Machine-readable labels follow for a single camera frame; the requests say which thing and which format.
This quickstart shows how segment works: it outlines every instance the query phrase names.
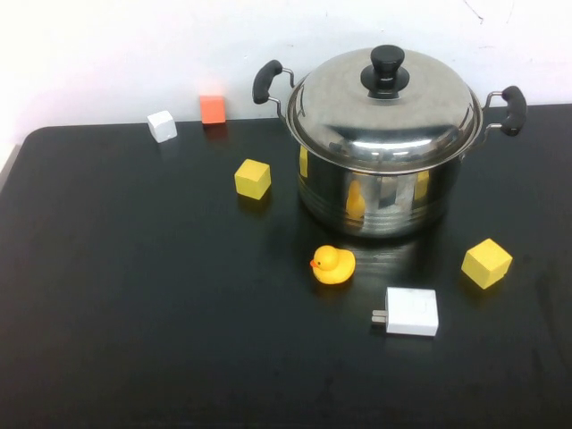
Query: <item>white cube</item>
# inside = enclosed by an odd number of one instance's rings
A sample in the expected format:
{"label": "white cube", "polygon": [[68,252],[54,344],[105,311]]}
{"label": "white cube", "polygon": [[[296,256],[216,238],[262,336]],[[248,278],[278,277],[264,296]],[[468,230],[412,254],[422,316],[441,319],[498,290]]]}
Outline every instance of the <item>white cube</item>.
{"label": "white cube", "polygon": [[166,110],[158,114],[150,114],[147,123],[153,138],[157,143],[163,143],[168,139],[177,137],[177,127],[171,114]]}
{"label": "white cube", "polygon": [[387,288],[386,331],[433,337],[439,327],[434,290]]}

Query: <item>pot handle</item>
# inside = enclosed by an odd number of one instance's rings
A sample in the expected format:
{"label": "pot handle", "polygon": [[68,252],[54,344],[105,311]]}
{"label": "pot handle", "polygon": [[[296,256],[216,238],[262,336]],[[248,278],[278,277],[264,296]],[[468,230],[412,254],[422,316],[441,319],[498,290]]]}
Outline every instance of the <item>pot handle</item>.
{"label": "pot handle", "polygon": [[507,102],[508,115],[501,123],[491,123],[484,131],[484,141],[486,140],[491,129],[500,129],[507,136],[516,136],[526,122],[526,100],[520,88],[512,86],[503,91],[494,91],[486,98],[486,104],[483,111],[489,108],[491,100],[495,96],[502,97]]}
{"label": "pot handle", "polygon": [[278,98],[270,97],[269,92],[274,78],[282,72],[287,72],[290,75],[290,86],[294,88],[294,71],[282,67],[280,61],[272,60],[260,69],[254,78],[252,101],[257,105],[263,105],[268,100],[274,101],[276,103],[278,117],[283,120],[284,116],[282,115],[281,102]]}

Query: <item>pot lid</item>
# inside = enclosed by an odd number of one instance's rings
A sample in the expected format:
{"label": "pot lid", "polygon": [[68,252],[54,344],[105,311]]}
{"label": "pot lid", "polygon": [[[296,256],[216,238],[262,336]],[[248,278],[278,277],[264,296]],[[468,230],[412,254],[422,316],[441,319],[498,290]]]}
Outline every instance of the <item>pot lid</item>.
{"label": "pot lid", "polygon": [[455,156],[481,127],[465,81],[440,61],[396,46],[323,63],[295,88],[287,121],[302,144],[362,172],[413,172]]}

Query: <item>stainless steel pot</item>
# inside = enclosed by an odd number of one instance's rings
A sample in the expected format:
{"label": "stainless steel pot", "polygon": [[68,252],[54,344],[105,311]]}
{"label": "stainless steel pot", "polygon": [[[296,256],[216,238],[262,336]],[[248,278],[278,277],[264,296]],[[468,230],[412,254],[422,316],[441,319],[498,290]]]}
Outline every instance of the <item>stainless steel pot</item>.
{"label": "stainless steel pot", "polygon": [[[293,87],[285,114],[268,92],[282,72]],[[516,136],[526,119],[517,87],[492,92],[481,108],[450,67],[396,46],[336,56],[296,85],[292,70],[273,60],[252,95],[256,104],[277,104],[299,143],[299,194],[310,212],[364,237],[407,234],[439,218],[468,149],[492,129]],[[482,133],[494,96],[508,115]]]}

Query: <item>black tabletop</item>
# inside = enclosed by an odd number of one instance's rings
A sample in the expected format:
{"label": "black tabletop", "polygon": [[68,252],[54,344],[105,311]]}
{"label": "black tabletop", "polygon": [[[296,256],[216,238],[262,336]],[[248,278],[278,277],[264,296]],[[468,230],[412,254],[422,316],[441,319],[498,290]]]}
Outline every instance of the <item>black tabletop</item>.
{"label": "black tabletop", "polygon": [[[178,123],[162,146],[146,124],[32,133],[0,194],[0,425],[571,418],[571,120],[531,107],[492,133],[442,222],[392,241],[313,219],[278,120]],[[245,158],[271,165],[260,204],[235,192]],[[482,291],[460,266],[489,237],[514,262]],[[346,288],[312,277],[323,244],[355,252]],[[387,286],[436,290],[434,339],[372,329]]]}

